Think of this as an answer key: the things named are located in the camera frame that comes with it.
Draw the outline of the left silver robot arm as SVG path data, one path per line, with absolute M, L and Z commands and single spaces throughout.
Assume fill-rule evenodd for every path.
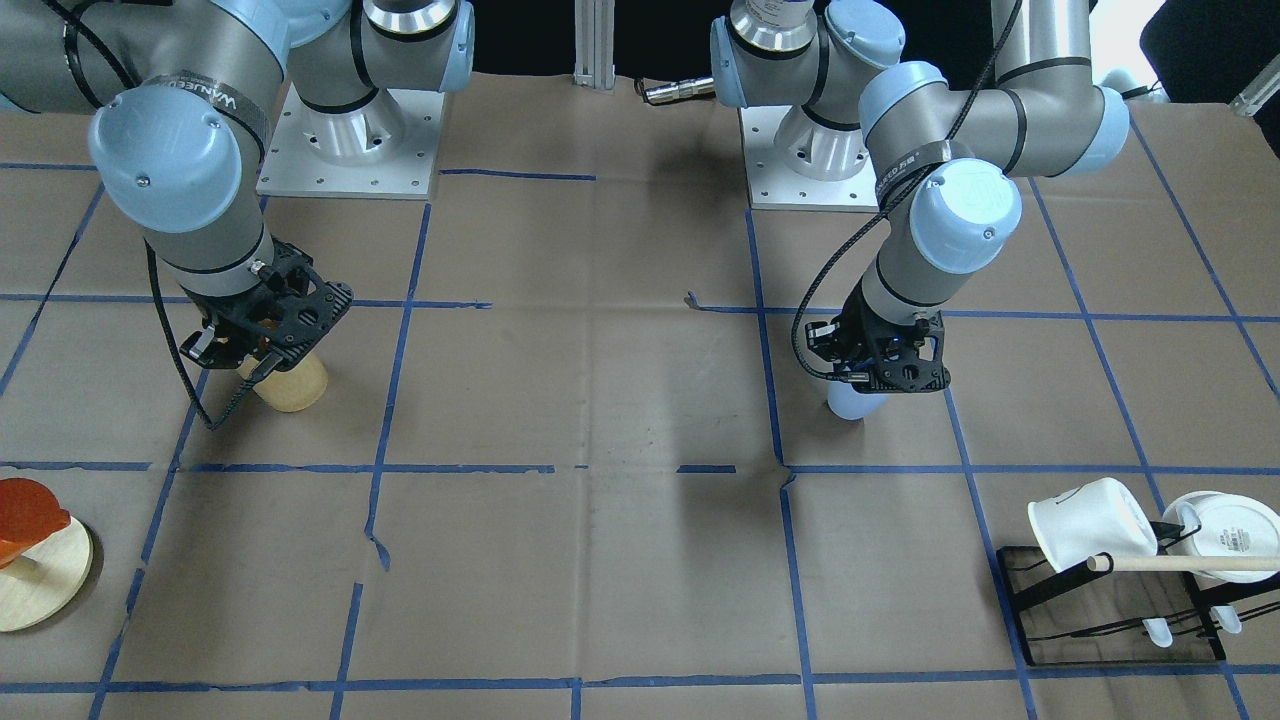
M 710 27 L 728 108 L 790 105 L 860 132 L 890 236 L 831 322 L 796 315 L 791 342 L 822 380 L 860 395 L 950 382 L 941 307 L 1004 249 L 1021 218 L 1018 177 L 1098 170 L 1126 141 L 1120 92 L 1092 79 L 1087 1 L 993 1 L 993 50 L 972 90 L 902 59 L 900 19 L 877 1 L 735 1 Z

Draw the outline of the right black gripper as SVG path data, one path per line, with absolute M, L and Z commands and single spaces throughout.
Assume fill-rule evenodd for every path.
M 274 240 L 274 259 L 250 264 L 250 287 L 215 297 L 188 292 L 204 328 L 182 343 L 182 355 L 207 369 L 236 369 L 248 356 L 289 372 L 346 315 L 355 295 L 324 281 L 314 259 Z

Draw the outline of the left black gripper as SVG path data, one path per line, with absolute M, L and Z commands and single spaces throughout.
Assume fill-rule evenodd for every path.
M 806 347 L 832 364 L 833 370 L 822 378 L 864 395 L 940 392 L 951 382 L 942 359 L 940 316 L 910 316 L 905 325 L 895 324 L 863 296 L 849 297 L 829 323 L 808 323 Z

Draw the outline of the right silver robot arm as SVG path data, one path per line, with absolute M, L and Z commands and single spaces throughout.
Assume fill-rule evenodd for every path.
M 90 117 L 106 192 L 201 311 L 180 351 L 266 375 L 353 295 L 260 195 L 428 195 L 475 24 L 467 1 L 5 1 L 3 108 Z

